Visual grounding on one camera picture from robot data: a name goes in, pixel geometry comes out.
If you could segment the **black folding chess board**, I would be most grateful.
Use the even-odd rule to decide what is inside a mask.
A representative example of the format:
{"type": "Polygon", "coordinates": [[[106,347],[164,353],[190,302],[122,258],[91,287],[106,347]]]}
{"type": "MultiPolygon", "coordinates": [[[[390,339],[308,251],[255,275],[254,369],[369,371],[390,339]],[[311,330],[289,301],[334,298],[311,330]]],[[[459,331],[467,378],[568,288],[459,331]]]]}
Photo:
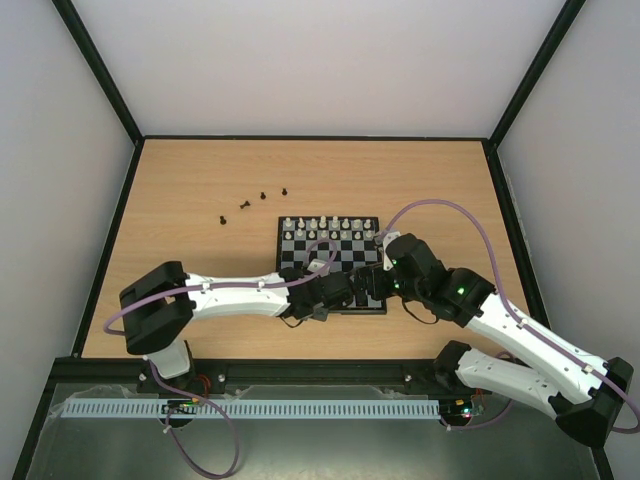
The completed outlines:
{"type": "MultiPolygon", "coordinates": [[[[316,216],[300,216],[290,217],[294,226],[287,228],[284,223],[287,217],[280,217],[278,219],[278,241],[277,241],[277,255],[276,255],[276,271],[283,275],[285,281],[294,281],[307,277],[317,271],[321,273],[320,276],[328,275],[331,272],[345,272],[347,273],[352,282],[352,272],[366,265],[380,264],[381,253],[374,241],[374,236],[371,240],[365,238],[365,232],[369,230],[364,229],[364,222],[370,219],[372,222],[371,231],[375,235],[376,230],[379,227],[379,221],[376,217],[364,217],[357,218],[353,216],[337,216],[339,218],[339,228],[332,229],[331,221],[334,217],[327,217],[327,228],[320,229],[320,217],[316,216]],[[298,227],[299,218],[302,217],[306,221],[306,228],[304,238],[297,238],[296,231],[300,229],[298,227]],[[310,228],[310,221],[312,218],[317,220],[317,228],[310,228]],[[348,230],[342,229],[342,223],[345,218],[349,219],[350,228],[348,230]],[[353,221],[356,219],[361,220],[361,229],[353,229],[353,221]],[[316,232],[315,239],[308,238],[309,231],[316,232]],[[319,234],[321,231],[326,230],[328,237],[321,239],[319,234]],[[287,240],[284,238],[284,233],[290,231],[292,238],[287,240]],[[330,238],[331,232],[338,232],[338,239],[332,240],[330,238]],[[349,240],[341,239],[341,232],[349,231],[351,238],[349,240]],[[360,240],[353,240],[352,233],[354,231],[361,232],[360,240]]],[[[331,313],[337,314],[384,314],[387,312],[386,301],[377,302],[374,301],[370,306],[356,306],[355,298],[353,302],[343,309],[327,309],[320,304],[317,304],[309,291],[310,282],[308,281],[302,285],[294,286],[289,289],[289,300],[291,305],[287,307],[280,318],[290,327],[294,328],[300,325],[303,321],[308,319],[314,319],[324,321],[331,313]]]]}

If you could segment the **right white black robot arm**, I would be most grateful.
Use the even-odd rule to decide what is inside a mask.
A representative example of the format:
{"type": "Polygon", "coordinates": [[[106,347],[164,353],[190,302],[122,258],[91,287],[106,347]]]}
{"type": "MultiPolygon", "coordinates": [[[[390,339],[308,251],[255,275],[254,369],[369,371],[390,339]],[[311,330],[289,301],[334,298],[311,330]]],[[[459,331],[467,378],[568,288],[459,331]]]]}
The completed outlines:
{"type": "Polygon", "coordinates": [[[374,299],[397,296],[418,302],[436,319],[482,335],[516,357],[495,359],[451,341],[434,361],[445,390],[489,390],[549,416],[570,438],[592,448],[605,445],[633,376],[619,357],[605,360],[562,339],[467,268],[446,268],[412,234],[384,237],[382,261],[355,270],[357,289],[374,299]]]}

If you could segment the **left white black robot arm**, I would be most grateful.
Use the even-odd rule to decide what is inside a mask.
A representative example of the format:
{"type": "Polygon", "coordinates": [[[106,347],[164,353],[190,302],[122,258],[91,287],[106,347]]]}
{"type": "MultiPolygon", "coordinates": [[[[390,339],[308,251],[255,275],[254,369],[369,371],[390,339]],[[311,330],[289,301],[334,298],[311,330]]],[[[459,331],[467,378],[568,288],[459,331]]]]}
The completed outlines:
{"type": "Polygon", "coordinates": [[[237,315],[324,321],[354,296],[349,276],[331,272],[322,260],[245,278],[189,274],[181,262],[169,261],[123,289],[119,300],[127,353],[149,359],[170,380],[191,370],[180,334],[193,321],[237,315]]]}

